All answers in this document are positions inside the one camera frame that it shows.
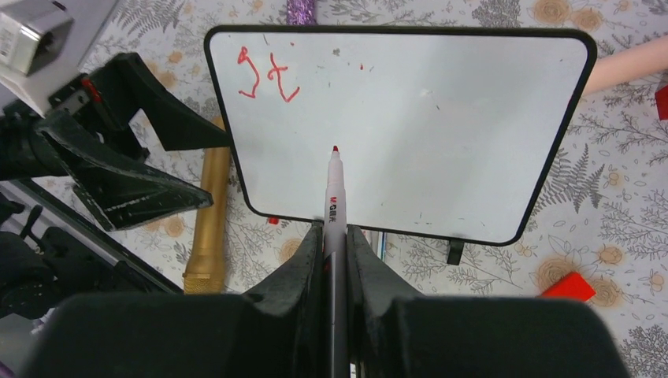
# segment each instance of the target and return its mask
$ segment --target leaf pattern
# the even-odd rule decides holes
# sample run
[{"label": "leaf pattern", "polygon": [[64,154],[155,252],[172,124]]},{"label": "leaf pattern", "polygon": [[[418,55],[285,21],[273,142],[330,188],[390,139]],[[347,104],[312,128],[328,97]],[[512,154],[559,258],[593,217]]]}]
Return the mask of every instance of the leaf pattern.
[{"label": "leaf pattern", "polygon": [[[553,2],[546,0],[317,0],[317,18],[321,24],[343,25],[575,26],[591,30],[599,57],[668,35],[666,0],[554,2],[562,13],[552,12],[548,6]],[[218,24],[285,24],[286,16],[285,0],[126,0],[84,67],[90,71],[118,52],[138,51],[177,98],[214,119],[220,110],[204,59],[204,35]],[[654,98],[658,88],[668,85],[666,78],[660,72],[580,101],[515,244],[466,244],[461,265],[450,266],[446,241],[389,235],[386,263],[430,295],[530,297],[578,271],[599,291],[589,304],[610,325],[629,371],[668,376],[668,121],[658,120]],[[151,151],[147,164],[199,184],[202,151],[163,151],[141,113],[131,126]],[[72,193],[69,178],[37,181],[92,219]],[[225,290],[238,293],[284,261],[281,248],[301,239],[309,225],[268,224],[253,214],[233,164],[228,182]],[[169,223],[111,236],[182,284],[194,224],[195,212],[186,212]]]}]

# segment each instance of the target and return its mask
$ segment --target white pen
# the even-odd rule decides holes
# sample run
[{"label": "white pen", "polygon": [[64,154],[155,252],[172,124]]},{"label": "white pen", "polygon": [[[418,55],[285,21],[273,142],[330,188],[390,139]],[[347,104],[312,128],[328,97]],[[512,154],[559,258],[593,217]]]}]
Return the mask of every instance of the white pen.
[{"label": "white pen", "polygon": [[325,191],[325,286],[327,311],[327,354],[325,375],[350,377],[347,329],[346,270],[346,189],[343,187],[343,162],[334,146],[327,170]]}]

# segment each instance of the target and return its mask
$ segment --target red block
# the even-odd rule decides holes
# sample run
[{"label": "red block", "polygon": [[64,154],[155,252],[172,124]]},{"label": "red block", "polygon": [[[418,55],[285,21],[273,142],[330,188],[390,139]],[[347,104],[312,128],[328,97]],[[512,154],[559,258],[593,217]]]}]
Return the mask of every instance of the red block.
[{"label": "red block", "polygon": [[659,111],[659,119],[668,120],[668,85],[656,91],[654,97],[656,98],[656,109]]},{"label": "red block", "polygon": [[589,283],[582,278],[580,273],[572,272],[562,278],[558,283],[552,285],[552,287],[547,289],[540,295],[540,297],[570,298],[586,302],[594,295],[596,295],[596,292],[589,286]]}]

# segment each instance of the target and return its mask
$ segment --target red ink stroke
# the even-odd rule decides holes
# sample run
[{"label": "red ink stroke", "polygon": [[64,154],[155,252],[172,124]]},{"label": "red ink stroke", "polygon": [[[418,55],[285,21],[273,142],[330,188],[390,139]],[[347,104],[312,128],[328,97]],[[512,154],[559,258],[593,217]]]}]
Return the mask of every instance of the red ink stroke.
[{"label": "red ink stroke", "polygon": [[269,53],[269,60],[272,62],[273,68],[269,70],[269,73],[267,73],[267,79],[273,80],[273,73],[276,73],[277,81],[278,81],[278,91],[280,92],[280,96],[283,98],[283,101],[285,102],[290,102],[292,99],[299,93],[299,87],[295,89],[292,94],[290,94],[289,97],[285,97],[285,93],[283,92],[283,84],[280,82],[280,72],[281,71],[287,71],[288,67],[279,67],[276,65],[276,62],[273,60],[273,53]]},{"label": "red ink stroke", "polygon": [[255,98],[255,90],[258,89],[258,85],[260,85],[260,72],[258,72],[253,61],[248,57],[248,49],[245,46],[241,46],[241,52],[239,52],[239,57],[236,59],[236,64],[241,65],[245,61],[248,62],[253,69],[253,72],[255,72],[255,84],[253,84],[253,90],[250,93],[244,91],[239,91],[239,93],[250,98]]}]

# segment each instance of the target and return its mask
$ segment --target gold microphone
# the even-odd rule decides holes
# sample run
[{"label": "gold microphone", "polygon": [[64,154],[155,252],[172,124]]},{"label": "gold microphone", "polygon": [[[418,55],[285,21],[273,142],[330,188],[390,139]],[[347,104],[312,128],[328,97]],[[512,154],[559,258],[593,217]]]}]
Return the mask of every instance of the gold microphone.
[{"label": "gold microphone", "polygon": [[[225,129],[222,117],[212,121]],[[211,193],[213,205],[197,210],[192,253],[184,272],[185,294],[218,294],[225,285],[225,210],[230,151],[227,147],[204,150],[200,187]]]}]

